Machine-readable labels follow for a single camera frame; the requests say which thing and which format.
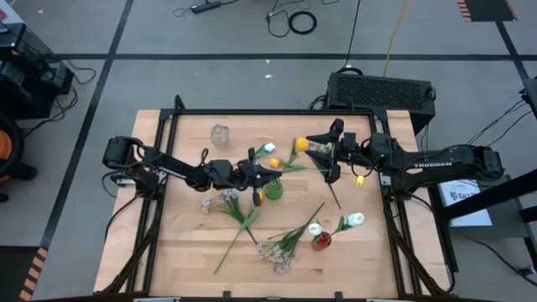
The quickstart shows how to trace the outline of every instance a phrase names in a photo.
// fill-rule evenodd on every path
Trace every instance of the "yellow tulip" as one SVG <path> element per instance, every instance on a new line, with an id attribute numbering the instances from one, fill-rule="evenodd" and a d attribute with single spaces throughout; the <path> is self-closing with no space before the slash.
<path id="1" fill-rule="evenodd" d="M 296 140 L 295 148 L 298 152 L 306 151 L 310 146 L 310 141 L 305 138 L 299 138 Z"/>
<path id="2" fill-rule="evenodd" d="M 279 159 L 270 159 L 270 166 L 273 167 L 273 168 L 278 168 L 279 167 Z"/>

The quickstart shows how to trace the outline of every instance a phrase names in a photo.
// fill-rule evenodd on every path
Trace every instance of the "orange striped tape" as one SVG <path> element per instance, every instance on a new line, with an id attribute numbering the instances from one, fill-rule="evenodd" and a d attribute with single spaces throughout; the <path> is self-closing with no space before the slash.
<path id="1" fill-rule="evenodd" d="M 32 261 L 30 269 L 28 270 L 28 276 L 26 277 L 26 280 L 24 280 L 23 289 L 21 289 L 20 295 L 18 296 L 22 301 L 32 300 L 35 286 L 37 285 L 37 281 L 41 275 L 44 260 L 46 259 L 48 253 L 49 252 L 46 248 L 40 247 L 35 254 L 34 260 Z"/>

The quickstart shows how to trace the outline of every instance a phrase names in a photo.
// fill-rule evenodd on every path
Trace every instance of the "yellow object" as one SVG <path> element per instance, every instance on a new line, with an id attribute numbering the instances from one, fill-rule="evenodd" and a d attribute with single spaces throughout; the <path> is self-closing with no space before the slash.
<path id="1" fill-rule="evenodd" d="M 356 180 L 356 186 L 358 188 L 362 188 L 362 185 L 363 185 L 363 176 L 358 176 L 358 179 Z"/>
<path id="2" fill-rule="evenodd" d="M 299 138 L 296 140 L 295 148 L 298 152 L 306 151 L 310 146 L 310 141 L 305 138 Z"/>
<path id="3" fill-rule="evenodd" d="M 278 168 L 279 167 L 279 159 L 270 159 L 270 166 L 273 167 L 273 168 Z"/>
<path id="4" fill-rule="evenodd" d="M 397 24 L 395 25 L 394 33 L 392 34 L 392 38 L 389 41 L 388 54 L 386 55 L 386 64 L 384 65 L 383 76 L 386 76 L 386 72 L 388 71 L 389 54 L 392 53 L 392 46 L 394 46 L 395 35 L 397 34 L 397 31 L 399 30 L 399 25 L 401 25 L 401 21 L 403 21 L 403 17 L 406 14 L 406 9 L 407 9 L 408 6 L 409 6 L 409 0 L 404 0 L 403 12 L 401 12 L 401 15 L 399 16 L 399 20 L 397 20 Z"/>

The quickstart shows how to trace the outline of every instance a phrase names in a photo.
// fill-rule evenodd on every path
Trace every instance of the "dried flower sprig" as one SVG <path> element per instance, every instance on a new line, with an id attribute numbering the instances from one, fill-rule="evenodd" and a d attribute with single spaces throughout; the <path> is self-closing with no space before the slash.
<path id="1" fill-rule="evenodd" d="M 321 210 L 323 202 L 311 218 L 303 225 L 295 228 L 293 231 L 285 232 L 276 236 L 269 237 L 268 240 L 281 237 L 280 240 L 274 242 L 259 243 L 257 248 L 263 260 L 268 259 L 274 263 L 274 272 L 278 274 L 287 273 L 290 270 L 291 259 L 296 258 L 296 245 L 304 234 L 304 231 L 310 224 L 311 220 Z"/>

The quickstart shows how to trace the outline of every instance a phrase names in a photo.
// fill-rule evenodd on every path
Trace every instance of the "white flower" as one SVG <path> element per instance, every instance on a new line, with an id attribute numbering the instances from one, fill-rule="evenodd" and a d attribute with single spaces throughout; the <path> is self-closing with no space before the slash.
<path id="1" fill-rule="evenodd" d="M 308 226 L 308 231 L 313 236 L 319 236 L 322 232 L 322 227 L 319 223 L 312 223 Z"/>
<path id="2" fill-rule="evenodd" d="M 237 199 L 240 194 L 241 192 L 237 189 L 226 189 L 222 191 L 222 199 L 224 201 L 230 201 L 232 199 Z"/>
<path id="3" fill-rule="evenodd" d="M 276 149 L 273 143 L 267 143 L 263 146 L 263 151 L 266 153 L 272 153 Z"/>
<path id="4" fill-rule="evenodd" d="M 347 225 L 351 227 L 359 226 L 363 223 L 365 216 L 362 213 L 354 213 L 347 217 Z"/>
<path id="5" fill-rule="evenodd" d="M 211 203 L 212 203 L 212 199 L 213 199 L 213 198 L 214 198 L 214 197 L 212 197 L 212 196 L 206 196 L 206 197 L 203 197 L 203 200 L 201 201 L 201 204 L 202 204 L 203 206 L 210 206 Z"/>

